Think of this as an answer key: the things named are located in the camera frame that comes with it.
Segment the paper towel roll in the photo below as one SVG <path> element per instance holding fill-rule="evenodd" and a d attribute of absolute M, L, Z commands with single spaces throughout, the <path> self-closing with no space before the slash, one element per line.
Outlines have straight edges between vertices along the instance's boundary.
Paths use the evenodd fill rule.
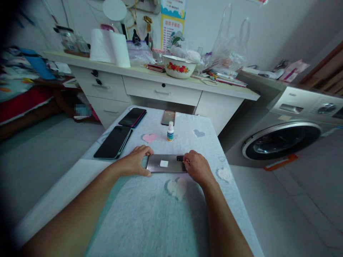
<path fill-rule="evenodd" d="M 101 29 L 92 30 L 89 59 L 91 61 L 101 61 L 115 64 L 109 31 Z"/>
<path fill-rule="evenodd" d="M 92 30 L 89 59 L 113 63 L 123 68 L 131 67 L 126 38 L 113 31 Z"/>
<path fill-rule="evenodd" d="M 108 31 L 114 53 L 115 64 L 119 67 L 130 68 L 130 58 L 126 37 L 113 31 Z"/>

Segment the white heart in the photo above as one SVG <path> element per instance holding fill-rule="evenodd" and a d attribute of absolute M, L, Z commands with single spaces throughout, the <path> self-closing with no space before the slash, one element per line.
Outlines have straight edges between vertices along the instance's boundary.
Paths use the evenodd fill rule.
<path fill-rule="evenodd" d="M 187 181 L 183 178 L 179 178 L 177 181 L 170 180 L 167 184 L 167 190 L 171 196 L 176 197 L 179 201 L 182 200 L 186 193 Z"/>
<path fill-rule="evenodd" d="M 228 183 L 233 179 L 232 172 L 228 168 L 217 169 L 217 176 Z"/>

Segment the pink heart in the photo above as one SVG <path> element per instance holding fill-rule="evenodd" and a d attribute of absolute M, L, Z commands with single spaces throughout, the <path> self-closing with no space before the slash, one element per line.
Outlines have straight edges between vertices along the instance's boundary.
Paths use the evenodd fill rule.
<path fill-rule="evenodd" d="M 156 140 L 156 138 L 157 138 L 157 135 L 156 135 L 156 134 L 150 134 L 150 135 L 145 134 L 145 135 L 143 135 L 143 137 L 142 137 L 142 139 L 143 139 L 145 142 L 147 142 L 147 143 L 152 143 L 152 142 L 154 142 L 154 141 Z"/>

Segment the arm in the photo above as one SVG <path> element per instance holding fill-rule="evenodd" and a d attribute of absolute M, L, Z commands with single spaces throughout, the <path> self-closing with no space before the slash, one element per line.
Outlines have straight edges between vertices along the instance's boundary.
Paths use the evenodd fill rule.
<path fill-rule="evenodd" d="M 183 163 L 189 175 L 204 191 L 209 220 L 211 256 L 253 256 L 207 160 L 201 154 L 191 150 L 184 155 Z"/>
<path fill-rule="evenodd" d="M 137 146 L 132 153 L 107 167 L 35 234 L 22 252 L 32 256 L 82 256 L 116 181 L 121 176 L 150 177 L 150 171 L 142 168 L 141 161 L 153 153 L 150 147 Z"/>

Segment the table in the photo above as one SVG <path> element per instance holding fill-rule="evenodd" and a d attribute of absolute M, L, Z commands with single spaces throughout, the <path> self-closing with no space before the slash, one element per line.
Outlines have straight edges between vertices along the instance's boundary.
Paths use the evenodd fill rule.
<path fill-rule="evenodd" d="M 110 164 L 93 155 L 133 107 L 136 106 L 119 116 L 18 225 L 15 235 L 21 244 Z M 210 119 L 176 113 L 174 141 L 168 142 L 167 126 L 160 124 L 163 110 L 146 109 L 147 114 L 132 133 L 122 156 L 142 144 L 149 145 L 156 154 L 183 155 L 191 149 L 203 154 L 254 255 L 263 256 Z M 154 136 L 144 137 L 152 134 L 157 135 L 155 140 Z M 208 219 L 201 188 L 186 173 L 120 178 L 101 213 L 86 255 L 208 256 Z"/>
<path fill-rule="evenodd" d="M 69 65 L 105 129 L 129 105 L 140 105 L 209 117 L 219 135 L 245 99 L 259 98 L 245 87 L 210 86 L 191 77 L 176 79 L 144 67 L 121 68 L 64 52 L 44 54 Z"/>

